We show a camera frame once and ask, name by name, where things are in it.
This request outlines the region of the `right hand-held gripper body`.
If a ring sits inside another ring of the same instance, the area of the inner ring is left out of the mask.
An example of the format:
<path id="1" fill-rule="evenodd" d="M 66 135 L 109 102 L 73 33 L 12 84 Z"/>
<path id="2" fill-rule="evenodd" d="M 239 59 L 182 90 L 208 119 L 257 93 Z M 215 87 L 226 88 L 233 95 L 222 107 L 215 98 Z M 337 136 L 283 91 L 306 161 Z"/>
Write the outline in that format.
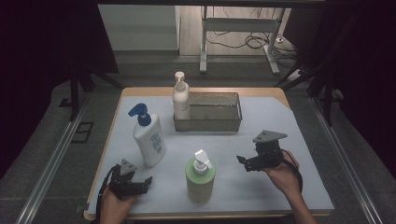
<path id="1" fill-rule="evenodd" d="M 259 171 L 264 168 L 277 167 L 283 159 L 278 140 L 286 137 L 285 133 L 263 130 L 253 139 L 258 155 L 247 160 L 251 163 L 258 163 L 260 166 Z"/>

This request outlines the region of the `white cabinet panel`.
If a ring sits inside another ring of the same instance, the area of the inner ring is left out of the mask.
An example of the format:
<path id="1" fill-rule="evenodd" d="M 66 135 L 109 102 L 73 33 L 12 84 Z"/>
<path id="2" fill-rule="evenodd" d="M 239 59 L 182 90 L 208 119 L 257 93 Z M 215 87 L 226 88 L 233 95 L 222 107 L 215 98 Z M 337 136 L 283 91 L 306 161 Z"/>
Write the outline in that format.
<path id="1" fill-rule="evenodd" d="M 178 6 L 99 5 L 111 48 L 178 50 Z"/>

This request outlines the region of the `person's right hand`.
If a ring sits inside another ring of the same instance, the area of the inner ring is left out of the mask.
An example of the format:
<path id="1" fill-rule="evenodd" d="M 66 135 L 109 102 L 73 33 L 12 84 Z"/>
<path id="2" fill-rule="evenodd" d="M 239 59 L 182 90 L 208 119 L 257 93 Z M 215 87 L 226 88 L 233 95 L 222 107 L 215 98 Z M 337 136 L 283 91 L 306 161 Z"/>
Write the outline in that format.
<path id="1" fill-rule="evenodd" d="M 275 168 L 265 168 L 264 172 L 285 196 L 300 194 L 298 177 L 286 163 L 281 162 Z"/>

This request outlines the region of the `green bottle with white pump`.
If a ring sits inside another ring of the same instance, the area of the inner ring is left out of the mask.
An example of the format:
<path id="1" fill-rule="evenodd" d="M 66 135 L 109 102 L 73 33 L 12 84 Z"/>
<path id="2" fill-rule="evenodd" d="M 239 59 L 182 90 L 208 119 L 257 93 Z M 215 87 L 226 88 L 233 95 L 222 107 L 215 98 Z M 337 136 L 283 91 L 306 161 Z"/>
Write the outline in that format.
<path id="1" fill-rule="evenodd" d="M 203 149 L 194 153 L 185 167 L 187 192 L 194 203 L 206 203 L 212 194 L 216 166 Z"/>

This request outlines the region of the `white power strip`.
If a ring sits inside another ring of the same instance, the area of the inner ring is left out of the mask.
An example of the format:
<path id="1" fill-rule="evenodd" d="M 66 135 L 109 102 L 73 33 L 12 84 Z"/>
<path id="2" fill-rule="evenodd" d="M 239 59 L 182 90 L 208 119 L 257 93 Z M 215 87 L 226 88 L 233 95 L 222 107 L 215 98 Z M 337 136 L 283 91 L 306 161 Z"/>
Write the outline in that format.
<path id="1" fill-rule="evenodd" d="M 286 81 L 292 82 L 293 80 L 297 79 L 298 77 L 300 77 L 303 74 L 304 74 L 304 72 L 302 70 L 297 69 L 294 72 L 292 72 L 289 76 L 287 76 Z"/>

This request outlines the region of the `black metal stand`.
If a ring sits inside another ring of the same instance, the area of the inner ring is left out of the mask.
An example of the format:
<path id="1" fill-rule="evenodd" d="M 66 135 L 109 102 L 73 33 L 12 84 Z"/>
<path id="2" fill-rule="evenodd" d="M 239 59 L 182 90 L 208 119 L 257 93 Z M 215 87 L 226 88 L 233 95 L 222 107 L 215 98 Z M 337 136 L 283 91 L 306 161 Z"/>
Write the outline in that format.
<path id="1" fill-rule="evenodd" d="M 332 87 L 333 87 L 333 78 L 325 71 L 327 68 L 327 64 L 321 64 L 314 68 L 308 69 L 307 71 L 303 71 L 301 75 L 295 78 L 293 81 L 286 83 L 287 79 L 291 76 L 291 74 L 301 67 L 301 63 L 296 63 L 289 72 L 283 76 L 277 83 L 276 87 L 279 87 L 283 91 L 289 90 L 308 79 L 311 79 L 311 83 L 309 84 L 306 92 L 310 97 L 318 97 L 321 91 L 324 91 L 323 98 L 321 102 L 323 103 L 322 107 L 322 116 L 325 121 L 332 126 L 331 120 L 331 108 L 332 108 Z"/>

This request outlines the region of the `grey wire mesh basket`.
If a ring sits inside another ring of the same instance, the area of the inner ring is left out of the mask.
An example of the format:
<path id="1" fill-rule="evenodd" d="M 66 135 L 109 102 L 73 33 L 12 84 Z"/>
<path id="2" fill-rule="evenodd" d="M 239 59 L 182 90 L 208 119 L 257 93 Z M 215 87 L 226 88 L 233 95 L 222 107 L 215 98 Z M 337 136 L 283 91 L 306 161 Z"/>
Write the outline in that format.
<path id="1" fill-rule="evenodd" d="M 190 93 L 190 115 L 173 117 L 178 132 L 238 132 L 242 109 L 237 92 Z"/>

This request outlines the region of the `cream pump lotion bottle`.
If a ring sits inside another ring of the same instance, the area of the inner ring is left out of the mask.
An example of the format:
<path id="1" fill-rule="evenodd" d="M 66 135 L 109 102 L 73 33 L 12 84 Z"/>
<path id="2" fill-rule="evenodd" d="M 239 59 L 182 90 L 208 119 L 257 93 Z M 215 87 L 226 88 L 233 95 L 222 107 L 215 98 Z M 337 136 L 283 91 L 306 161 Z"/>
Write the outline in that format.
<path id="1" fill-rule="evenodd" d="M 190 103 L 189 93 L 190 86 L 184 81 L 185 74 L 181 71 L 175 73 L 176 84 L 173 91 L 173 106 L 175 119 L 189 119 Z"/>

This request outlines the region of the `white bottle with blue pump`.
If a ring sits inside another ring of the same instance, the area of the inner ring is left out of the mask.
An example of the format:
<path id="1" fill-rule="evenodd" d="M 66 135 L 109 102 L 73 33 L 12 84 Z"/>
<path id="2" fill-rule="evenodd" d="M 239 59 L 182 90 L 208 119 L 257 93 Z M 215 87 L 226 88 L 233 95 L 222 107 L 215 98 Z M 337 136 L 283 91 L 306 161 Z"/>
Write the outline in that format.
<path id="1" fill-rule="evenodd" d="M 148 112 L 145 104 L 135 105 L 129 112 L 130 117 L 137 116 L 134 126 L 134 140 L 136 141 L 144 164 L 153 167 L 158 164 L 166 152 L 160 117 Z"/>

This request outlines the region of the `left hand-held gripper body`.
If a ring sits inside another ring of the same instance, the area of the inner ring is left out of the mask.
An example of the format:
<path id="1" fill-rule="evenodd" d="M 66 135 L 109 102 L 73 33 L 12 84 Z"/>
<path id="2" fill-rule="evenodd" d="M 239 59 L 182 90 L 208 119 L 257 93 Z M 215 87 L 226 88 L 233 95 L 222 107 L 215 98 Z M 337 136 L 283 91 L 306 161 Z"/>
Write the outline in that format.
<path id="1" fill-rule="evenodd" d="M 134 188 L 140 187 L 137 182 L 133 182 L 137 167 L 126 159 L 122 159 L 120 164 L 113 167 L 109 189 L 119 198 L 134 196 Z"/>

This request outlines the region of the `pale blue table mat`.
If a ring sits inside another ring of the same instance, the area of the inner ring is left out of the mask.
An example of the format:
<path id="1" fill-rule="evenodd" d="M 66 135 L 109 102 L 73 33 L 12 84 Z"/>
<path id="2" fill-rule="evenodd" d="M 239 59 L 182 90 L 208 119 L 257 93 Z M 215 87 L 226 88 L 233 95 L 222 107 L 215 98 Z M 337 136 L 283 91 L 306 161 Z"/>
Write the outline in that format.
<path id="1" fill-rule="evenodd" d="M 129 111 L 138 103 L 159 116 L 166 153 L 154 167 L 144 165 L 133 138 L 135 117 Z M 121 160 L 137 168 L 134 181 L 151 178 L 146 194 L 130 211 L 134 218 L 198 214 L 286 214 L 290 206 L 284 195 L 264 172 L 248 172 L 238 157 L 255 156 L 254 138 L 263 130 L 283 133 L 281 148 L 292 152 L 300 164 L 303 195 L 308 207 L 317 214 L 333 209 L 316 165 L 297 125 L 293 112 L 273 97 L 241 97 L 242 121 L 236 133 L 178 132 L 174 127 L 173 104 L 168 96 L 124 96 L 120 100 L 107 139 L 100 179 Z M 203 149 L 216 166 L 212 194 L 207 203 L 194 203 L 188 197 L 185 166 L 194 153 Z"/>

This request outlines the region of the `dark curtain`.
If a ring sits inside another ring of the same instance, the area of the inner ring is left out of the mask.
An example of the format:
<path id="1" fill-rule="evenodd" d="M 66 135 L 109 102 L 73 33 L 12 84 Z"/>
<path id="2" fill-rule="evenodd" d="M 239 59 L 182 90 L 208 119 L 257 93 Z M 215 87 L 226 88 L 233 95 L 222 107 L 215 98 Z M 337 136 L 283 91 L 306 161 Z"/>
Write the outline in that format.
<path id="1" fill-rule="evenodd" d="M 396 0 L 359 0 L 361 14 L 329 71 L 346 117 L 396 178 Z M 315 65 L 330 51 L 351 10 L 294 8 L 283 36 Z"/>
<path id="2" fill-rule="evenodd" d="M 101 0 L 0 0 L 0 178 L 23 150 L 51 92 L 76 76 L 116 73 Z"/>

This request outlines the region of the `person's left hand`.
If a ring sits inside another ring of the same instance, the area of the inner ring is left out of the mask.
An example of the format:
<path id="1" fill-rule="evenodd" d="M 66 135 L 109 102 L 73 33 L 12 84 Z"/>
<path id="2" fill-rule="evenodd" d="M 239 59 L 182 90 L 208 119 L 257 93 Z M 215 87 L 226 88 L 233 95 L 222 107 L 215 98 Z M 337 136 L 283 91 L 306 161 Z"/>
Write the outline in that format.
<path id="1" fill-rule="evenodd" d="M 136 196 L 132 196 L 125 200 L 120 200 L 109 188 L 106 188 L 102 195 L 100 221 L 123 221 L 128 216 L 136 199 Z"/>

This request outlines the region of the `black tripod stand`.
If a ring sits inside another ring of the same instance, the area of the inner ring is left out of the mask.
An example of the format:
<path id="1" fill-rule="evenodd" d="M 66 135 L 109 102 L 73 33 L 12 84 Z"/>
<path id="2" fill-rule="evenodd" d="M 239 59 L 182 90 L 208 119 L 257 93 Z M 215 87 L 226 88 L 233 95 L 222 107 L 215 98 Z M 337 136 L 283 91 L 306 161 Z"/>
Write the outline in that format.
<path id="1" fill-rule="evenodd" d="M 91 74 L 98 76 L 116 88 L 121 90 L 124 88 L 116 79 L 89 64 L 84 67 L 73 68 L 70 73 L 71 121 L 77 117 L 79 111 L 78 86 L 81 86 L 85 92 L 92 92 L 95 88 Z"/>

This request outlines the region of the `white metal stand frame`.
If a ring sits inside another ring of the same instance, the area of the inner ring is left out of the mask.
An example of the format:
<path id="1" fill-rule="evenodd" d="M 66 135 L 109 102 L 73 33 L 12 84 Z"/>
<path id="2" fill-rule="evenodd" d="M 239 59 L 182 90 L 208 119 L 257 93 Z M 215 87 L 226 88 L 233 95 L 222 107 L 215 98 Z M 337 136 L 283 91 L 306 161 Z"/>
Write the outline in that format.
<path id="1" fill-rule="evenodd" d="M 264 53 L 274 75 L 280 71 L 274 58 L 273 50 L 276 38 L 284 17 L 286 9 L 281 8 L 275 19 L 239 19 L 239 18 L 208 18 L 207 6 L 202 9 L 202 41 L 200 47 L 199 71 L 204 74 L 206 66 L 206 33 L 213 32 L 237 32 L 237 33 L 269 33 L 271 35 L 269 44 L 264 46 Z"/>

